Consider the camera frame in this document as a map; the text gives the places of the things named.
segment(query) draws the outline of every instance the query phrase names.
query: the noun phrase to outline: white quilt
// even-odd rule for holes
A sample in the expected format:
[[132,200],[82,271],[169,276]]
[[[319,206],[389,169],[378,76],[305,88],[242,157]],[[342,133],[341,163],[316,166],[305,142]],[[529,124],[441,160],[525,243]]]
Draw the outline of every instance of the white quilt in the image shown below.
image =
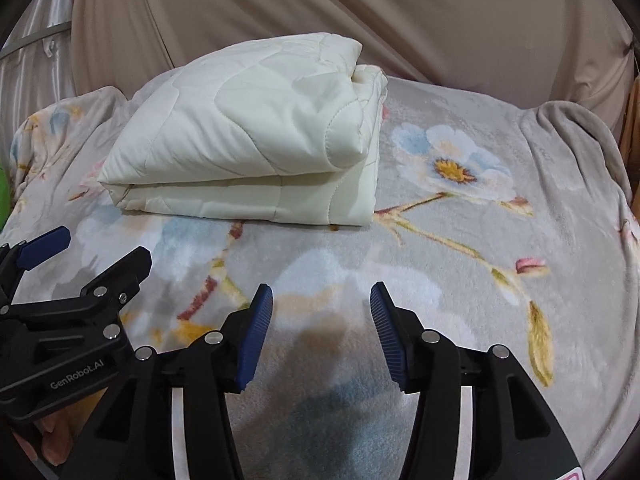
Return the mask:
[[335,34],[207,54],[133,115],[98,180],[119,208],[369,224],[386,78]]

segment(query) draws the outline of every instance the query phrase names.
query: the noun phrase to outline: silver pin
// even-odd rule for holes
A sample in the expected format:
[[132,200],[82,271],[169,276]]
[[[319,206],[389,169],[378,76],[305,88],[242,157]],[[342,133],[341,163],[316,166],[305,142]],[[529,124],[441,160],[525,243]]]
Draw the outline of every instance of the silver pin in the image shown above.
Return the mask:
[[107,339],[116,339],[120,335],[120,327],[115,323],[107,325],[104,327],[102,335]]
[[506,359],[510,355],[509,349],[506,346],[502,346],[502,345],[494,346],[494,349],[492,350],[492,352],[499,359]]
[[136,359],[138,361],[146,361],[153,354],[153,350],[149,346],[141,346],[136,350]]
[[425,330],[420,336],[425,343],[435,344],[440,341],[440,334],[435,330]]
[[225,337],[222,335],[222,332],[209,332],[206,336],[204,336],[204,342],[208,345],[217,345],[222,343],[222,340]]

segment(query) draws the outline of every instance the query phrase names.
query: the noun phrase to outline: white sticker with pink border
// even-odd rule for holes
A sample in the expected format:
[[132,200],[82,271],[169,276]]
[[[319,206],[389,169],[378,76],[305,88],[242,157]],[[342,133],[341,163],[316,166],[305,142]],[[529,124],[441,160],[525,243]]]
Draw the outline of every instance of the white sticker with pink border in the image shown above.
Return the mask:
[[582,469],[577,467],[573,471],[569,471],[566,475],[558,478],[558,480],[584,480]]

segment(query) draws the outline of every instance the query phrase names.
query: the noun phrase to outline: floral blanket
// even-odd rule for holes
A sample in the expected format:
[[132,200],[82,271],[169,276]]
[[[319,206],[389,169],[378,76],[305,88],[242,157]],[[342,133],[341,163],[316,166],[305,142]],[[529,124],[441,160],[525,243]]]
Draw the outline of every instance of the floral blanket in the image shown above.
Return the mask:
[[[228,396],[246,477],[394,479],[417,398],[391,381],[370,316],[369,290],[383,280],[396,304],[457,345],[509,346],[597,478],[640,414],[640,228],[603,123],[569,103],[519,110],[391,79],[370,227],[123,213],[95,177],[166,77],[130,102],[113,88],[59,102],[17,131],[2,241],[60,224],[73,238],[25,276],[16,301],[74,296],[145,246],[152,272],[123,318],[135,347],[165,351],[220,327],[269,283],[274,314],[256,377]],[[187,478],[175,398],[174,459]]]

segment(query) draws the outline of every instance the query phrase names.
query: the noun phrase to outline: beige fabric backdrop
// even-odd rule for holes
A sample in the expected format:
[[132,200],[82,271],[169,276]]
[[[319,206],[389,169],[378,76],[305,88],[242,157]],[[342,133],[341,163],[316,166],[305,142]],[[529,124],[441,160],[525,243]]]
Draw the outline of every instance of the beige fabric backdrop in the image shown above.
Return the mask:
[[390,75],[519,107],[578,102],[619,130],[632,34],[610,0],[76,0],[76,88],[127,97],[157,74],[240,41],[329,31]]

